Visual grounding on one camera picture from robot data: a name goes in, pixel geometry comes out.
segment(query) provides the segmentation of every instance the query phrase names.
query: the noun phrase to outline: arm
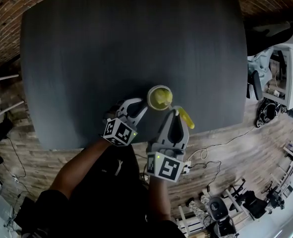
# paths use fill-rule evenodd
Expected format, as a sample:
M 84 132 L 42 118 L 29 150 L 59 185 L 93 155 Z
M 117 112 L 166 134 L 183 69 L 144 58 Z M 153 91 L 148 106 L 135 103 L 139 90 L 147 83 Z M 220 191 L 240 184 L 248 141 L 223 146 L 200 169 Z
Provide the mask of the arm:
M 168 197 L 166 181 L 151 176 L 149 186 L 150 217 L 158 222 L 171 220 L 171 203 Z
M 50 189 L 58 190 L 68 199 L 72 191 L 89 172 L 93 164 L 111 145 L 110 142 L 99 139 L 97 142 L 85 148 L 59 171 Z

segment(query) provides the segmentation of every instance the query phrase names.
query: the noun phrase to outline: white desk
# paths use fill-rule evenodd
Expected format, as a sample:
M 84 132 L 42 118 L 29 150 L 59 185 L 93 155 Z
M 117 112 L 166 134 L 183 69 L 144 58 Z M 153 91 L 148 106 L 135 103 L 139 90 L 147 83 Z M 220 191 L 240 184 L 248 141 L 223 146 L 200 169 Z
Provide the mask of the white desk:
M 281 50 L 283 55 L 286 57 L 286 70 L 287 70 L 287 81 L 286 88 L 281 89 L 270 85 L 270 88 L 279 92 L 285 93 L 284 98 L 278 98 L 269 93 L 263 93 L 265 98 L 279 102 L 287 107 L 288 110 L 293 108 L 293 44 L 282 43 L 274 46 L 275 50 Z

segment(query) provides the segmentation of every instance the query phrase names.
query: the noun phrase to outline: table top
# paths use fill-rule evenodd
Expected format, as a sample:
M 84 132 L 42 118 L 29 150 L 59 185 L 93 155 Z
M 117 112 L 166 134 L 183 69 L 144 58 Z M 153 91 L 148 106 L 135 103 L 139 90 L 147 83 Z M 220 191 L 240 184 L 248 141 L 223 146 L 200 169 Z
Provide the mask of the table top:
M 162 84 L 197 133 L 242 122 L 247 60 L 238 0 L 45 0 L 23 15 L 27 104 L 44 148 L 81 148 L 118 100 Z M 149 109 L 134 142 L 166 112 Z

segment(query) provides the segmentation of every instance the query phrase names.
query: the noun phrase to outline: black sleeve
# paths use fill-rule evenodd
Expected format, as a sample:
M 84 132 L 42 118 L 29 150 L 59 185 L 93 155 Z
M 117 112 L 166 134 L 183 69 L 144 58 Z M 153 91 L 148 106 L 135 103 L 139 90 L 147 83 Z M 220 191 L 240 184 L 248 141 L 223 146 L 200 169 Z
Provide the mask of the black sleeve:
M 185 238 L 178 226 L 169 220 L 161 221 L 153 225 L 152 237 Z
M 23 230 L 23 233 L 26 233 L 24 237 L 48 238 L 59 234 L 59 231 L 63 229 L 67 206 L 68 199 L 60 191 L 43 191 L 30 216 L 30 227 Z

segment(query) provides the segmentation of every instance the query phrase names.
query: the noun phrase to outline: floor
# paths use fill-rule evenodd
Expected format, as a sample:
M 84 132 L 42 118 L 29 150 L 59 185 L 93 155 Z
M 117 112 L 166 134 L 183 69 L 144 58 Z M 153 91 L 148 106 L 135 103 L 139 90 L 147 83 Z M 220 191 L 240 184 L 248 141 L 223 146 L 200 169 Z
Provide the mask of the floor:
M 3 102 L 25 99 L 22 81 L 19 79 L 11 81 L 10 85 L 0 86 L 0 97 Z M 186 157 L 188 158 L 197 149 L 227 143 L 233 138 L 247 133 L 253 128 L 257 105 L 256 101 L 247 99 L 244 121 L 241 124 L 192 135 L 188 142 Z M 26 177 L 19 179 L 24 185 L 13 180 L 9 173 L 24 176 L 24 171 L 13 150 L 11 141 L 9 139 L 2 140 L 0 142 L 0 155 L 4 158 L 4 166 L 0 166 L 0 179 L 4 184 L 2 194 L 10 203 L 14 204 L 17 195 L 26 191 L 24 186 L 31 193 L 30 197 L 37 199 L 39 194 L 51 185 L 60 168 L 81 149 L 43 150 L 29 116 L 28 103 L 13 110 L 11 118 L 15 127 L 8 137 L 26 171 Z M 286 114 L 280 114 L 270 124 L 260 129 L 254 128 L 247 135 L 239 137 L 227 145 L 210 147 L 206 160 L 200 160 L 200 153 L 197 153 L 191 161 L 192 165 L 208 161 L 222 162 L 220 173 L 211 184 L 211 195 L 222 192 L 240 178 L 245 178 L 247 187 L 258 195 L 269 182 L 269 174 L 277 171 L 275 170 L 277 163 L 284 157 L 282 147 L 289 140 L 293 140 L 293 119 Z M 137 154 L 146 156 L 146 143 L 135 144 L 133 147 Z M 140 170 L 143 171 L 146 160 L 139 156 L 137 159 Z M 213 180 L 217 166 L 218 164 L 210 163 L 204 169 L 202 165 L 197 165 L 189 174 L 182 175 L 177 183 L 169 185 L 174 217 L 179 216 L 179 205 L 184 207 L 185 212 L 188 211 L 184 202 L 191 196 L 197 196 Z M 17 210 L 23 198 L 24 196 L 18 199 Z

